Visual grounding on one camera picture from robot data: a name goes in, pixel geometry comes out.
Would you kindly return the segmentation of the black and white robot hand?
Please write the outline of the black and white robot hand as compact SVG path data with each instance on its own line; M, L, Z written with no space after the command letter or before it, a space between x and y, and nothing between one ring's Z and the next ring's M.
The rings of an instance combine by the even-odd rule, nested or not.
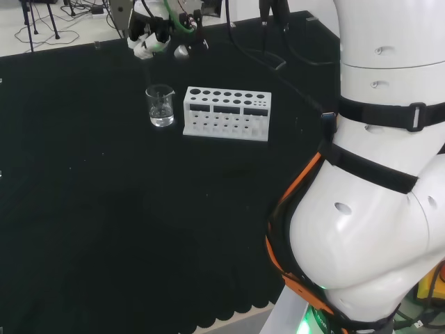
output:
M168 21L132 12L129 18L127 44L139 59L153 58L170 43Z

